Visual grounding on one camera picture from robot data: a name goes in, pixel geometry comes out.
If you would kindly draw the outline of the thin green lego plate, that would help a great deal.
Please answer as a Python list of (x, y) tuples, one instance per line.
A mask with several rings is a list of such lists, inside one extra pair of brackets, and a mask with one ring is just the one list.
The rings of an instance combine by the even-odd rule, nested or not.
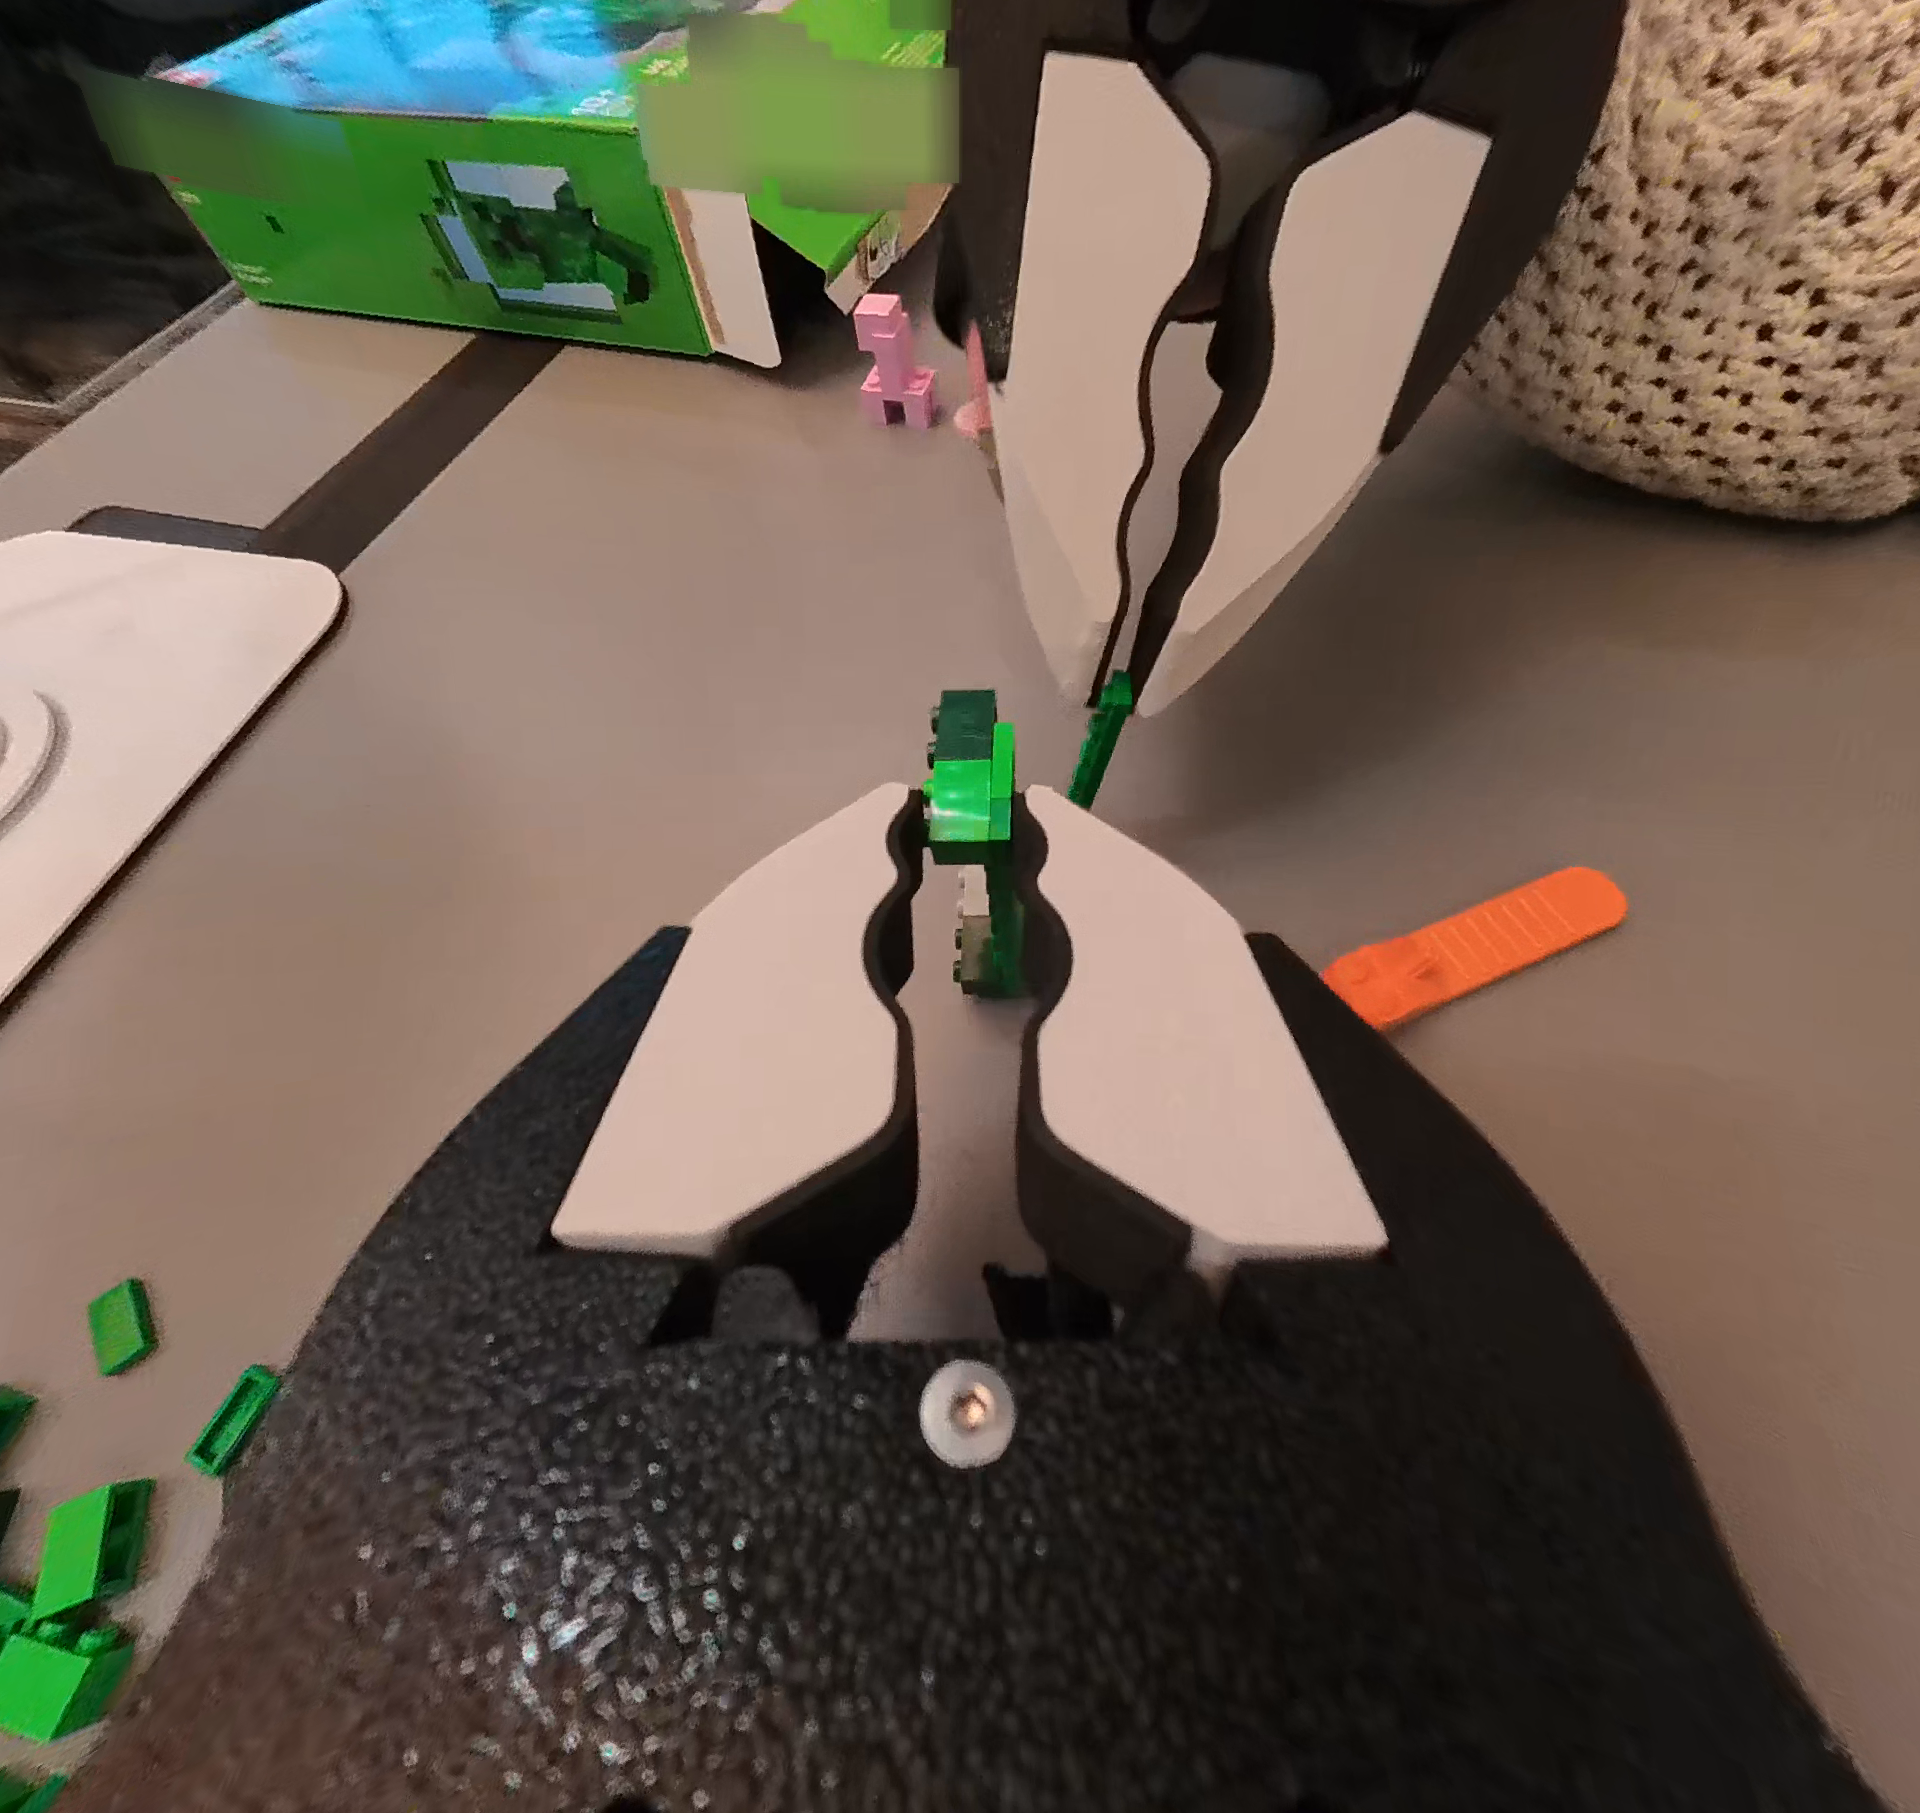
[(1068, 803), (1092, 811), (1112, 766), (1118, 740), (1136, 710), (1136, 685), (1127, 671), (1116, 668), (1088, 706), (1071, 781)]

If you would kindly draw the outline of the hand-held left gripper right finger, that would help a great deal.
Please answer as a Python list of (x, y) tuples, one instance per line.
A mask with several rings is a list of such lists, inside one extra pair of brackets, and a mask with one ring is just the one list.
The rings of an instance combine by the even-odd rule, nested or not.
[(1203, 1318), (1243, 1269), (1388, 1232), (1239, 919), (1062, 793), (1023, 793), (1017, 1205), (1116, 1321)]

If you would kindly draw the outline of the green lego box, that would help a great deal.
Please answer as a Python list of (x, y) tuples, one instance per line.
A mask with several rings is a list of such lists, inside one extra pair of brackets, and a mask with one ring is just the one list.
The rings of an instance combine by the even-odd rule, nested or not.
[(781, 360), (946, 194), (949, 0), (321, 0), (133, 83), (118, 147), (263, 306)]

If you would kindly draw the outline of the pink lego pig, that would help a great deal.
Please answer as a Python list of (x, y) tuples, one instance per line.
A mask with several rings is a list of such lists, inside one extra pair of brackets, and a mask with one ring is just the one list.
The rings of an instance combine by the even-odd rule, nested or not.
[(893, 292), (869, 292), (853, 308), (857, 349), (870, 356), (860, 402), (875, 425), (928, 431), (939, 418), (938, 377), (921, 365), (909, 312)]

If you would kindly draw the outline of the orange brick separator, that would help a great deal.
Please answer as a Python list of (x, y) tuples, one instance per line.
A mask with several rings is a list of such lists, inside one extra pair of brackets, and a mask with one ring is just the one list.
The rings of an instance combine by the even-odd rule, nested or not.
[(1319, 977), (1371, 1029), (1389, 1032), (1615, 931), (1625, 913), (1615, 880), (1563, 866), (1418, 931), (1363, 944)]

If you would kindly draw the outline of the person's right hand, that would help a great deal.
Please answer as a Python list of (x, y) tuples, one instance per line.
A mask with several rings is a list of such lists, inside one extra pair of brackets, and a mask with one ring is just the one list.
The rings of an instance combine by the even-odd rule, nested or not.
[(978, 322), (969, 320), (965, 337), (969, 397), (954, 414), (954, 425), (979, 451), (995, 498), (1005, 504), (1005, 484), (995, 450), (994, 395)]

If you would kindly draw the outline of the pile of green lego bricks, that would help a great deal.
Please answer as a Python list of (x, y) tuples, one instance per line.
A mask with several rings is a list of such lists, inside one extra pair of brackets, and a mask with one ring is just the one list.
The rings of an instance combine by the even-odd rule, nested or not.
[[(86, 1302), (93, 1368), (115, 1379), (152, 1361), (158, 1326), (148, 1284), (127, 1273)], [(243, 1368), (187, 1446), (184, 1465), (222, 1480), (249, 1450), (280, 1395), (268, 1365)], [(38, 1396), (1, 1387), (1, 1455), (23, 1438)], [(95, 1728), (135, 1655), (135, 1634), (111, 1610), (132, 1595), (146, 1554), (156, 1479), (104, 1480), (52, 1506), (35, 1577), (1, 1586), (1, 1733), (55, 1747)], [(68, 1774), (23, 1772), (5, 1764), (1, 1810), (55, 1808)]]

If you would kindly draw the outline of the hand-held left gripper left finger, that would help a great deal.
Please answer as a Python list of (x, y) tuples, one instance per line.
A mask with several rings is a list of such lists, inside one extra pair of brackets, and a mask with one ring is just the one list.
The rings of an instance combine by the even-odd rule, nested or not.
[(781, 1272), (850, 1332), (910, 1225), (919, 790), (885, 781), (695, 916), (549, 1222), (565, 1249)]

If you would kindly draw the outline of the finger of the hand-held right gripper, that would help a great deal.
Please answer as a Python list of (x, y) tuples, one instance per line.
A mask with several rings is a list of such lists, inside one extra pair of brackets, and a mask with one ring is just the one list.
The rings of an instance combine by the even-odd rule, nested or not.
[(1137, 623), (1140, 714), (1226, 657), (1380, 463), (1489, 147), (1453, 121), (1386, 121), (1258, 209), (1221, 312), (1221, 398)]
[(1137, 64), (1049, 49), (995, 451), (1020, 595), (1084, 702), (1120, 616), (1120, 519), (1147, 460), (1142, 382), (1205, 233), (1212, 160)]

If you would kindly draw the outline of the person's right forearm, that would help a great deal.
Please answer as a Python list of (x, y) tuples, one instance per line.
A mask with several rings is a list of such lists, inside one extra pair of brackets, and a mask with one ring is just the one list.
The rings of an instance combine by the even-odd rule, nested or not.
[(1654, 497), (1917, 494), (1917, 0), (1629, 0), (1593, 145), (1459, 379)]

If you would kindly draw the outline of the white book stand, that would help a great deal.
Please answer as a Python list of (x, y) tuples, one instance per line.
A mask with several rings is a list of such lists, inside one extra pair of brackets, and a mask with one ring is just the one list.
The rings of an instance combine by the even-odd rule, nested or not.
[(1, 995), (346, 613), (310, 558), (40, 529), (1, 545)]

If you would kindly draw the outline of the green lego assembly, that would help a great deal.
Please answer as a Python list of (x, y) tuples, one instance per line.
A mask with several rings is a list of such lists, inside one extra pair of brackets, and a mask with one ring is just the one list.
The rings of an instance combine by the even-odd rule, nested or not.
[(1047, 839), (1017, 790), (1016, 731), (986, 689), (944, 690), (928, 717), (925, 839), (956, 876), (950, 977), (974, 999), (1029, 999), (1029, 910)]

